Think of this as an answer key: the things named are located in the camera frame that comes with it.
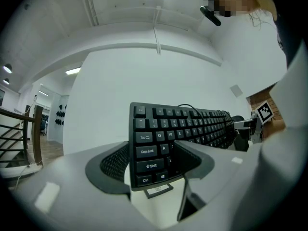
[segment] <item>ceiling light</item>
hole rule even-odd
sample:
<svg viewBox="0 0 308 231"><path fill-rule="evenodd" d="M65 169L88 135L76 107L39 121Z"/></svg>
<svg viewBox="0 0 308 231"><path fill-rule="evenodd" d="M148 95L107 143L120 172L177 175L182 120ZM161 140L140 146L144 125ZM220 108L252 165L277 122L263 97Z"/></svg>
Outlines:
<svg viewBox="0 0 308 231"><path fill-rule="evenodd" d="M44 92L42 92L42 91L38 91L38 92L40 92L40 93L42 93L42 94L44 94L44 95L48 96L46 93L44 93Z"/></svg>
<svg viewBox="0 0 308 231"><path fill-rule="evenodd" d="M8 72L9 74L12 73L12 66L11 66L10 64L4 65L3 68L4 68L4 70L5 70L6 72Z"/></svg>
<svg viewBox="0 0 308 231"><path fill-rule="evenodd" d="M9 80L8 78L4 79L3 82L4 82L5 84L7 84L7 85L10 84L10 80Z"/></svg>
<svg viewBox="0 0 308 231"><path fill-rule="evenodd" d="M68 71L66 71L66 74L67 74L67 75L76 74L76 73L78 73L78 72L80 71L80 69L81 69L81 67L68 70Z"/></svg>

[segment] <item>wooden handrail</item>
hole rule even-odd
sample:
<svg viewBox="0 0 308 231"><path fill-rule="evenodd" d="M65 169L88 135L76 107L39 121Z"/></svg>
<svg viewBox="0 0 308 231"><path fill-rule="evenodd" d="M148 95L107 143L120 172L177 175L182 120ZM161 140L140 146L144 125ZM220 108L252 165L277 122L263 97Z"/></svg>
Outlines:
<svg viewBox="0 0 308 231"><path fill-rule="evenodd" d="M8 111L8 110L4 110L4 109L1 109L1 108L0 108L0 115L8 116L8 117L19 119L19 120L22 120L22 121L29 121L29 122L35 121L34 118L27 117L27 116L24 116L24 115L20 115L20 114L17 114L17 113Z"/></svg>
<svg viewBox="0 0 308 231"><path fill-rule="evenodd" d="M34 122L32 123L32 145L33 156L36 164L43 165L40 151L40 121L42 119L43 107L36 105L34 109Z"/></svg>

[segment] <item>fluorescent light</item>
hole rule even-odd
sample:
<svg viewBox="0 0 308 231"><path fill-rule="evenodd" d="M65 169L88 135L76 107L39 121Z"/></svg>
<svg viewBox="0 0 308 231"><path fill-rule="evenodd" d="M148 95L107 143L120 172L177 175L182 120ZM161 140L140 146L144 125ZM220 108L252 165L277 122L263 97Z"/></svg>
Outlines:
<svg viewBox="0 0 308 231"><path fill-rule="evenodd" d="M10 81L9 81L9 79L8 79L8 78L4 79L4 80L3 80L3 82L4 82L5 84L7 84L7 85L9 85L9 84L10 84Z"/></svg>
<svg viewBox="0 0 308 231"><path fill-rule="evenodd" d="M66 71L66 74L67 74L67 75L76 74L76 73L78 73L78 72L80 71L80 69L81 69L81 67L68 70L68 71Z"/></svg>
<svg viewBox="0 0 308 231"><path fill-rule="evenodd" d="M8 72L9 74L12 73L11 69L9 69L7 66L3 66L3 68L4 68L4 70L5 70L6 72Z"/></svg>
<svg viewBox="0 0 308 231"><path fill-rule="evenodd" d="M48 96L46 93L44 93L44 92L42 92L42 91L38 91L38 92L40 92L40 93L42 93L42 94L44 94L44 95Z"/></svg>

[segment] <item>ctrl key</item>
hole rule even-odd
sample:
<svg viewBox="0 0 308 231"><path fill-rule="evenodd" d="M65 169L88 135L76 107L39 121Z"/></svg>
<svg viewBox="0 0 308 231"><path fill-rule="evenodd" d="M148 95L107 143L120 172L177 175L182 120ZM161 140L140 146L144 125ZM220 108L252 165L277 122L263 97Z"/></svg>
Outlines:
<svg viewBox="0 0 308 231"><path fill-rule="evenodd" d="M152 175L138 176L136 175L137 186L146 186L152 184Z"/></svg>

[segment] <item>shift key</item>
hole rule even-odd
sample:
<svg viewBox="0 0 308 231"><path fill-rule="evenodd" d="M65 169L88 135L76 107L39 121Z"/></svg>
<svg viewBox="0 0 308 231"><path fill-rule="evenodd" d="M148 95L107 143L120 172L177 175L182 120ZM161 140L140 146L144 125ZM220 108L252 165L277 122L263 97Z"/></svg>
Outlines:
<svg viewBox="0 0 308 231"><path fill-rule="evenodd" d="M136 143L151 143L153 142L152 132L136 133Z"/></svg>
<svg viewBox="0 0 308 231"><path fill-rule="evenodd" d="M164 159L155 159L150 161L142 161L136 163L137 173L149 172L164 168Z"/></svg>

